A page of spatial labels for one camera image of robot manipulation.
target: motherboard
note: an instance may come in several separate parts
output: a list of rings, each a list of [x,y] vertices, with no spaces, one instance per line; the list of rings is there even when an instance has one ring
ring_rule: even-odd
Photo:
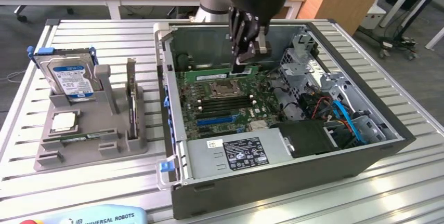
[[[266,72],[256,66],[230,71],[178,73],[188,140],[255,131],[286,120]]]

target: blue cable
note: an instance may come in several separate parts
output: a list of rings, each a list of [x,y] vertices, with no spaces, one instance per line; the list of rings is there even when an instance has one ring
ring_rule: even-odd
[[[356,129],[356,127],[354,125],[352,119],[350,118],[350,115],[347,113],[347,110],[346,110],[343,104],[338,100],[334,100],[334,104],[336,104],[336,106],[339,107],[340,111],[343,112],[343,115],[344,115],[344,117],[347,119],[350,127],[352,128],[352,130],[355,132],[358,141],[360,141],[363,144],[367,144],[366,140],[362,138],[362,134],[360,134],[359,130]]]

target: blue pcie slot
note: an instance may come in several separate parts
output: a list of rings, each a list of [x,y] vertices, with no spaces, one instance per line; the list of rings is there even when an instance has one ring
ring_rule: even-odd
[[[214,119],[203,119],[203,120],[198,120],[198,126],[232,123],[232,122],[235,122],[235,119],[236,118],[234,116],[226,116],[226,117],[214,118]]]

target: power supply label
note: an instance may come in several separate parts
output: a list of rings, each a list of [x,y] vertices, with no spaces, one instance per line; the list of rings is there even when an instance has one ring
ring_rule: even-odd
[[[270,163],[259,137],[224,142],[224,150],[234,171]]]

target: warning sticker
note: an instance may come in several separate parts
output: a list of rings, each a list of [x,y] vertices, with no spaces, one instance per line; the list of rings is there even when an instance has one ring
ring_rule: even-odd
[[[224,142],[224,150],[231,170],[270,163],[259,137]]]
[[[55,67],[54,72],[63,87],[63,91],[70,97],[84,98],[92,96],[91,82],[83,77],[86,69],[82,65]]]

